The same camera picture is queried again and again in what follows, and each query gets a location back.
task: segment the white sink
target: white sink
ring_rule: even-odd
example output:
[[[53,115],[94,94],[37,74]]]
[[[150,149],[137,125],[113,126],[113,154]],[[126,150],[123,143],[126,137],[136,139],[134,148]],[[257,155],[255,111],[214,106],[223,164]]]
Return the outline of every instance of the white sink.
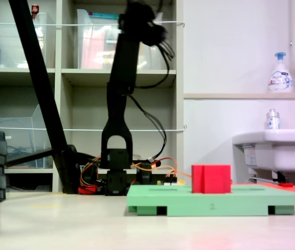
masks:
[[[233,137],[242,145],[246,164],[272,171],[295,171],[295,129],[263,130]]]

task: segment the blue pump head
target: blue pump head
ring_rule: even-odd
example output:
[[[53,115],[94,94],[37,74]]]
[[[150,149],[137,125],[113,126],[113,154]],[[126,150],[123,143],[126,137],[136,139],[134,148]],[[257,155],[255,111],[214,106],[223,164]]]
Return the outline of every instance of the blue pump head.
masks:
[[[275,54],[275,56],[277,57],[277,60],[283,60],[283,57],[285,57],[287,54],[284,52],[278,52]]]

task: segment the sticker label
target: sticker label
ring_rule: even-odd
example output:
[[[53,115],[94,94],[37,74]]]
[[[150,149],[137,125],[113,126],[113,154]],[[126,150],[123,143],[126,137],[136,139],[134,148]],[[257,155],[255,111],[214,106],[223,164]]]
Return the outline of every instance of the sticker label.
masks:
[[[270,91],[286,90],[293,87],[293,80],[288,72],[275,71],[268,85]]]

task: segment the shelf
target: shelf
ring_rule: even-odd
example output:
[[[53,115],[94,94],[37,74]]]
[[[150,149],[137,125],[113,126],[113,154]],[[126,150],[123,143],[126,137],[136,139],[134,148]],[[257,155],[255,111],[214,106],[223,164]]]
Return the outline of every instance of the shelf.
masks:
[[[140,70],[137,72],[136,86],[153,85],[160,81],[167,70]],[[110,70],[104,69],[62,69],[62,75],[73,86],[106,87]],[[170,88],[176,77],[176,70],[170,70],[169,76],[159,87]]]
[[[53,173],[52,168],[6,168],[5,173]]]
[[[55,86],[55,69],[47,69],[52,87]],[[33,86],[29,69],[0,68],[0,86]]]
[[[295,93],[262,93],[262,94],[206,94],[187,93],[184,99],[295,99]]]
[[[136,174],[136,169],[125,169],[127,174]],[[98,169],[98,174],[107,174],[108,169]],[[171,170],[170,169],[157,169],[152,171],[152,174],[168,174]]]

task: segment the white pump bottle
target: white pump bottle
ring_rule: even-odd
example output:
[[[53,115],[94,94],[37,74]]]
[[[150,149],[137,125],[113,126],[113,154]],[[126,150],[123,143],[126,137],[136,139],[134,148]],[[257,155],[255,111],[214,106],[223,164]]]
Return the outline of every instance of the white pump bottle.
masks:
[[[283,57],[286,53],[276,53],[278,64],[273,71],[271,80],[268,85],[268,91],[270,93],[293,93],[293,80],[289,70],[283,62]]]

